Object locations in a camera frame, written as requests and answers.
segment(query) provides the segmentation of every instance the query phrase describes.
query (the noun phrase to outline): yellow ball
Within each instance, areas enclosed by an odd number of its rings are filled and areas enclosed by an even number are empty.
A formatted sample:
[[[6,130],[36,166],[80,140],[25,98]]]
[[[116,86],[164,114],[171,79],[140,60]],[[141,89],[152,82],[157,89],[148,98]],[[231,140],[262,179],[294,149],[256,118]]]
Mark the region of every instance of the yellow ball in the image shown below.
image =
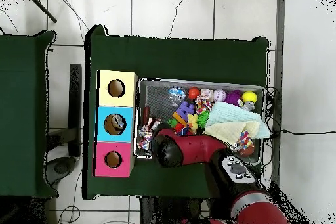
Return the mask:
[[[255,103],[257,101],[257,95],[254,92],[248,91],[241,96],[241,99],[244,103],[247,101],[252,101]]]

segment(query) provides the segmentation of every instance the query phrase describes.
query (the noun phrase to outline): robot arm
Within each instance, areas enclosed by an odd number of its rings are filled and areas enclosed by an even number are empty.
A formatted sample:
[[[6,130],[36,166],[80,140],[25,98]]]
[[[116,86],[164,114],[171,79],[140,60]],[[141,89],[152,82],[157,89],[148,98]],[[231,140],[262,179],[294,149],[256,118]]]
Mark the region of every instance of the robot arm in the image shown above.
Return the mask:
[[[230,220],[210,219],[210,224],[290,224],[252,172],[225,148],[208,135],[176,136],[170,127],[159,129],[151,141],[153,157],[164,167],[198,162],[209,166],[230,210]]]

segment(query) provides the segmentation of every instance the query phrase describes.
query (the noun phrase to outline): green table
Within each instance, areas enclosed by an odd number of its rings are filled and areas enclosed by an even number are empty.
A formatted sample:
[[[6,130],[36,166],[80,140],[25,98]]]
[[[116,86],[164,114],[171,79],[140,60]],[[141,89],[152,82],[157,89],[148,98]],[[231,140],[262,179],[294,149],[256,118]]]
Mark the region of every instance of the green table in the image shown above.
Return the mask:
[[[0,35],[0,196],[57,196],[44,180],[47,47],[54,32]]]
[[[162,168],[135,160],[129,178],[93,177],[97,70],[131,71],[139,77],[266,85],[268,41],[156,39],[108,36],[94,26],[85,37],[83,197],[101,195],[210,198],[205,166]]]

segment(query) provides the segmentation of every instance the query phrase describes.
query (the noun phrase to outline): towel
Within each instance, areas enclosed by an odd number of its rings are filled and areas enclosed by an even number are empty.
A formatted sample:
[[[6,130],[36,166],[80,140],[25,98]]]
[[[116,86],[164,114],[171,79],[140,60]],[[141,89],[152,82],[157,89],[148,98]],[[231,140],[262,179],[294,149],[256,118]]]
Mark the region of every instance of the towel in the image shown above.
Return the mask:
[[[215,123],[249,121],[259,122],[259,130],[255,138],[269,138],[270,132],[259,114],[243,110],[240,107],[225,102],[216,102],[213,105],[205,127],[210,127]]]
[[[260,123],[257,121],[248,122],[226,122],[215,123],[204,129],[204,134],[214,136],[230,145],[238,141],[243,131],[247,130],[249,136],[254,139],[258,134]]]

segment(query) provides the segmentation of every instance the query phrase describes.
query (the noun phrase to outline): pink ball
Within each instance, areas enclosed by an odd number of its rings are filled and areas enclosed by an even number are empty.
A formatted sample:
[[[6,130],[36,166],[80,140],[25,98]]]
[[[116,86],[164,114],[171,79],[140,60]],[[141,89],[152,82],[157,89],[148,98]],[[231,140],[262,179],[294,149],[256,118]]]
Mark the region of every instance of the pink ball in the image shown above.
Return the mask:
[[[213,102],[223,102],[225,101],[226,93],[224,90],[214,90],[213,92]]]

